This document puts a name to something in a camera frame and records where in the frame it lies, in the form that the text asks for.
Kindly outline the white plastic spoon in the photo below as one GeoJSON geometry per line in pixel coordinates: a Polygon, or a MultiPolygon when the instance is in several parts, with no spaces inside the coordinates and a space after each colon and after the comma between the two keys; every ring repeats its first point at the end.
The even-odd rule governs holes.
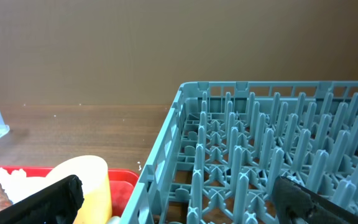
{"type": "Polygon", "coordinates": [[[111,217],[106,224],[119,224],[121,218],[119,216],[113,216],[111,217]]]}

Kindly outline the red plastic tray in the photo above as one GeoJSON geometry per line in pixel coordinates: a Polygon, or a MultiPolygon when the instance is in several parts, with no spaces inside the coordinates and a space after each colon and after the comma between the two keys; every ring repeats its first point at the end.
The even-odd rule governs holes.
{"type": "MultiPolygon", "coordinates": [[[[8,173],[23,169],[28,177],[45,177],[52,170],[52,167],[37,166],[2,166],[2,168],[7,170],[8,173]]],[[[139,175],[128,169],[109,169],[108,177],[111,191],[112,215],[121,216],[132,195],[139,175]]]]}

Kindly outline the white tissue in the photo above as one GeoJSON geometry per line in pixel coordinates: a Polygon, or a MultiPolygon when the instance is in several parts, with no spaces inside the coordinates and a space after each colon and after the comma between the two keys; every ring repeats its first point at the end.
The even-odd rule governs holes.
{"type": "Polygon", "coordinates": [[[45,177],[29,177],[24,169],[8,173],[0,167],[0,184],[9,200],[17,203],[44,189],[47,181],[45,177]]]}

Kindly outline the yellow plastic cup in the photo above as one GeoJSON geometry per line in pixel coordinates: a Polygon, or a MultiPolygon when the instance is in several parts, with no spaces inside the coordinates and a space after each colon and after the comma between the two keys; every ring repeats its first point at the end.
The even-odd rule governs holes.
{"type": "Polygon", "coordinates": [[[81,180],[84,195],[74,224],[107,223],[112,217],[107,162],[92,155],[74,157],[54,167],[46,179],[53,183],[69,175],[76,175],[81,180]]]}

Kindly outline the grey dishwasher rack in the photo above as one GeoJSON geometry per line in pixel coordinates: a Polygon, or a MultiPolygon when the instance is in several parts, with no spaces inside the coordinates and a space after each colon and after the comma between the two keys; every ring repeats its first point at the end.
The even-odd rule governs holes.
{"type": "Polygon", "coordinates": [[[276,223],[278,176],[358,218],[358,82],[187,82],[122,223],[276,223]]]}

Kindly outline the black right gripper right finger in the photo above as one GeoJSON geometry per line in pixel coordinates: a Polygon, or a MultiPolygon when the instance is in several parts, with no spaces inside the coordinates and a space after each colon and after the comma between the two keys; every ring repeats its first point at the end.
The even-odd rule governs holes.
{"type": "Polygon", "coordinates": [[[271,200],[280,224],[358,223],[358,216],[282,176],[275,179],[271,200]]]}

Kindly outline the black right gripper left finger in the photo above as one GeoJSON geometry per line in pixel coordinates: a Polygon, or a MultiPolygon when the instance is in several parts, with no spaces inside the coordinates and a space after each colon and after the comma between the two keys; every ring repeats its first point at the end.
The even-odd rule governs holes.
{"type": "Polygon", "coordinates": [[[0,224],[73,223],[84,202],[82,182],[69,175],[0,211],[0,224]]]}

